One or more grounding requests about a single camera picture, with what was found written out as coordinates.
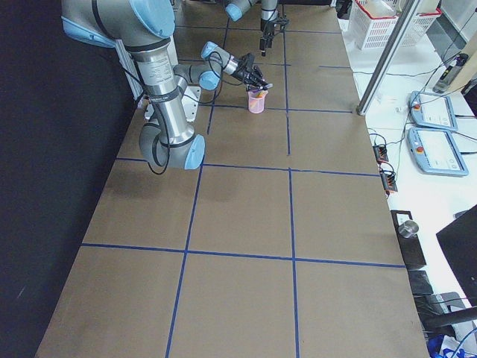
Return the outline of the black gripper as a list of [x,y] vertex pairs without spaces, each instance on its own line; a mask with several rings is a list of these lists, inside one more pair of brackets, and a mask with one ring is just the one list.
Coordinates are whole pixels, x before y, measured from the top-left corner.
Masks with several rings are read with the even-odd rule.
[[247,92],[258,92],[269,87],[259,66],[254,65],[254,60],[255,56],[252,53],[240,57],[233,73],[235,79],[245,84]]
[[289,24],[286,16],[276,16],[274,19],[261,20],[262,37],[260,38],[259,49],[261,56],[266,57],[266,50],[272,47],[273,39],[277,34],[284,33]]

